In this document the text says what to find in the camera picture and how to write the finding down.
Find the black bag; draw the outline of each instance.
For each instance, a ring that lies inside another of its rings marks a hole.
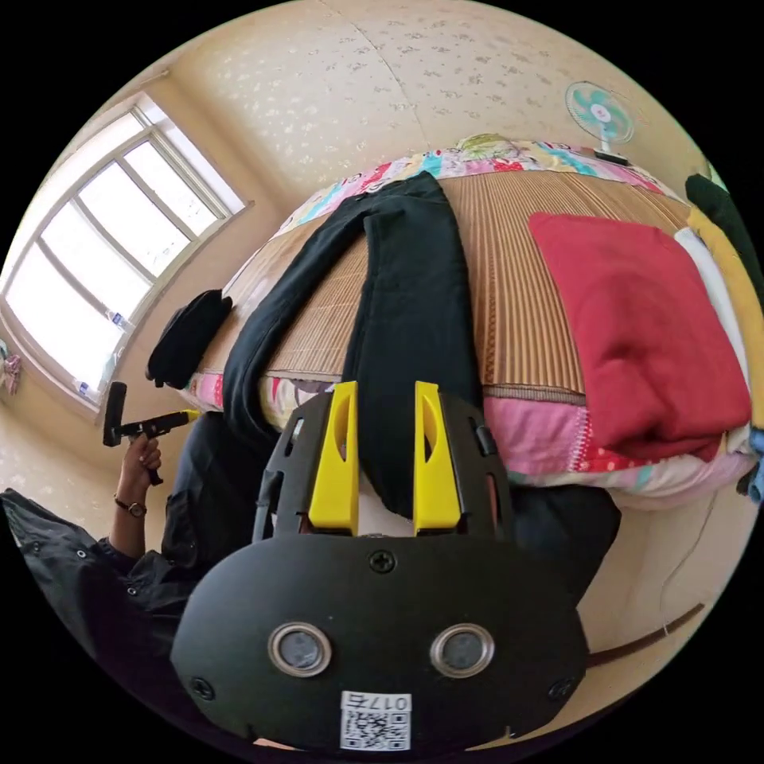
[[[179,308],[149,356],[146,378],[160,388],[182,390],[233,307],[221,289],[210,289]]]

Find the label sticker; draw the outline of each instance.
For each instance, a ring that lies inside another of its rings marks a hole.
[[[343,750],[410,750],[411,695],[342,693]]]

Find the cable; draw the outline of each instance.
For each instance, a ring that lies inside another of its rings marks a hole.
[[[711,519],[711,512],[713,512],[714,505],[716,503],[716,498],[719,496],[719,491],[714,491],[713,496],[711,497],[711,501],[708,503],[708,509],[706,510],[706,517],[703,520],[703,524],[700,526],[700,533],[698,533],[698,537],[695,539],[692,546],[689,548],[687,553],[684,555],[684,557],[679,561],[679,563],[676,565],[676,567],[668,574],[668,577],[663,582],[663,585],[661,586],[661,593],[658,598],[658,613],[661,616],[661,620],[663,622],[663,633],[667,637],[669,635],[669,626],[666,623],[666,619],[664,617],[663,613],[663,599],[664,595],[666,593],[666,587],[673,581],[674,576],[682,569],[684,564],[690,559],[692,556],[692,553],[698,548],[698,544],[700,543],[700,539],[703,538],[703,534],[705,533],[706,526],[708,525],[708,521]]]

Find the green cloth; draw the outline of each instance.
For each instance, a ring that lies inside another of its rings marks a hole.
[[[713,224],[718,225],[740,255],[750,282],[754,285],[758,304],[764,310],[764,275],[758,264],[754,243],[748,236],[743,219],[727,191],[703,175],[691,175],[684,182],[688,200]]]

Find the bed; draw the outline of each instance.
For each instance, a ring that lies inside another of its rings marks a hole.
[[[641,168],[600,161],[583,147],[492,135],[387,162],[316,192],[225,287],[234,309],[184,397],[202,410],[221,410],[223,369],[236,337],[310,234],[345,198],[423,171],[439,180],[458,221],[485,417],[512,481],[596,485],[662,509],[729,485],[754,466],[750,454],[724,449],[710,462],[691,455],[652,462],[592,443],[575,343],[528,218],[599,216],[674,236],[686,226],[689,207]],[[340,380],[367,256],[361,237],[305,304],[259,381],[263,411],[277,429],[298,405]]]

